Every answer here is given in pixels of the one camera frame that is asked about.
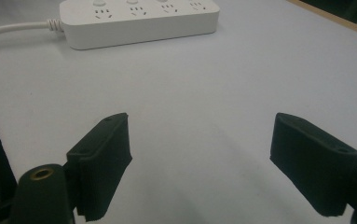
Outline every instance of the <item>white cable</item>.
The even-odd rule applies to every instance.
[[[62,22],[60,20],[47,20],[41,22],[26,22],[11,25],[0,26],[0,34],[19,31],[19,30],[32,30],[32,29],[49,29],[50,31],[63,32]]]

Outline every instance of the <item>black mount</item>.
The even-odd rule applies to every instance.
[[[36,167],[21,177],[15,197],[0,203],[9,224],[73,224],[102,218],[131,162],[128,115],[99,122],[68,153],[64,166]]]
[[[279,113],[270,159],[319,214],[341,216],[348,203],[357,224],[357,150],[302,118]]]

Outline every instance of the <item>wooden edge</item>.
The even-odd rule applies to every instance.
[[[347,28],[350,28],[351,30],[354,30],[354,31],[357,32],[357,24],[356,23],[344,20],[344,19],[342,19],[342,18],[340,18],[338,16],[335,16],[335,15],[329,13],[329,12],[323,11],[323,10],[317,8],[317,7],[314,7],[312,5],[304,3],[304,2],[302,2],[300,0],[287,0],[287,1],[293,3],[293,4],[297,5],[297,6],[300,6],[302,8],[305,8],[305,9],[307,9],[309,11],[312,11],[312,12],[314,12],[314,13],[322,16],[322,17],[325,17],[326,19],[328,19],[330,21],[337,22],[338,24],[343,25],[343,26],[345,26]]]

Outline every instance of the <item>socket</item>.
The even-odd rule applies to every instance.
[[[216,31],[212,0],[66,0],[60,15],[68,45],[96,49]]]

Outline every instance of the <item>table surface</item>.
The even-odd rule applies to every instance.
[[[59,18],[58,0],[0,0],[0,25]],[[217,32],[70,49],[0,35],[0,137],[14,174],[129,114],[133,161],[97,223],[349,223],[321,217],[269,160],[276,113],[357,149],[357,33],[287,1],[216,0]],[[78,217],[77,223],[84,223]]]

